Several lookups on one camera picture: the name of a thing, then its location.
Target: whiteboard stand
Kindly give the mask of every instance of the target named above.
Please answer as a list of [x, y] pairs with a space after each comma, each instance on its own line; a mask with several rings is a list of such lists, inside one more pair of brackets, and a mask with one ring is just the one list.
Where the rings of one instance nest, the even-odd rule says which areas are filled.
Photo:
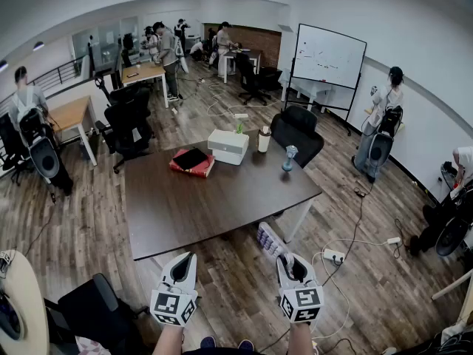
[[[351, 131], [348, 116], [358, 90], [366, 48], [367, 43], [357, 38], [320, 27], [299, 24], [296, 51], [287, 86], [290, 87], [292, 78], [300, 78], [352, 89], [353, 97], [348, 109], [342, 106], [319, 104], [315, 101], [315, 104], [322, 108], [327, 107], [347, 112], [344, 121], [349, 136]], [[286, 88], [284, 110], [287, 108], [287, 103], [304, 105], [308, 110], [314, 105], [313, 99], [306, 103], [288, 100], [288, 95], [289, 88]]]

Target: ceiling light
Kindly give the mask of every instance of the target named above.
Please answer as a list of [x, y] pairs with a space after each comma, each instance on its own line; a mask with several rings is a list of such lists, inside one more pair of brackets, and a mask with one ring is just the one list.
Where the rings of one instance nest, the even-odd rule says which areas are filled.
[[8, 67], [8, 63], [5, 60], [0, 61], [0, 72], [5, 70]]
[[41, 42], [41, 41], [36, 42], [36, 45], [34, 46], [33, 51], [39, 50], [39, 49], [41, 49], [43, 46], [44, 46], [44, 43], [43, 43], [43, 42]]

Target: brick wall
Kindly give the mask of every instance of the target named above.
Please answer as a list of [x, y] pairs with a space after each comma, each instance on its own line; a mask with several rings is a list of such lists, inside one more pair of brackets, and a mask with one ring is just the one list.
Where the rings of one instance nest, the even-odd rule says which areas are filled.
[[[204, 24], [205, 39], [208, 38], [208, 29], [217, 31], [219, 24]], [[261, 50], [261, 65], [278, 67], [279, 48], [281, 47], [281, 33], [255, 27], [233, 26], [228, 29], [232, 42], [242, 44], [243, 48]]]

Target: round table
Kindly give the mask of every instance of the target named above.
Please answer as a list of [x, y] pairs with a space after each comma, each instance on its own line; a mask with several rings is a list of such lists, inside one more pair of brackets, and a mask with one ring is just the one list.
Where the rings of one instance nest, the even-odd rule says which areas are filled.
[[25, 335], [23, 339], [15, 341], [0, 329], [0, 345], [7, 355], [48, 355], [50, 339], [46, 308], [33, 267], [21, 252], [6, 252], [13, 261], [7, 270], [6, 279], [0, 279], [0, 287], [20, 313]]

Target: book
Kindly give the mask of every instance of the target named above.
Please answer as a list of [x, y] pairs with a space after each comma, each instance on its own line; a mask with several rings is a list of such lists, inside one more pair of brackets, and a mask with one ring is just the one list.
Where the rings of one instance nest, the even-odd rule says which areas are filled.
[[[185, 150], [185, 149], [179, 150], [177, 154], [174, 156], [174, 158], [187, 153], [187, 151], [188, 150]], [[199, 178], [206, 178], [208, 177], [210, 170], [214, 166], [214, 163], [215, 163], [215, 157], [213, 155], [207, 155], [207, 160], [204, 160], [202, 163], [197, 164], [195, 167], [192, 167], [191, 169], [182, 169], [173, 160], [169, 162], [169, 167], [174, 171], [185, 172], [186, 174], [195, 175], [195, 176], [198, 176]]]

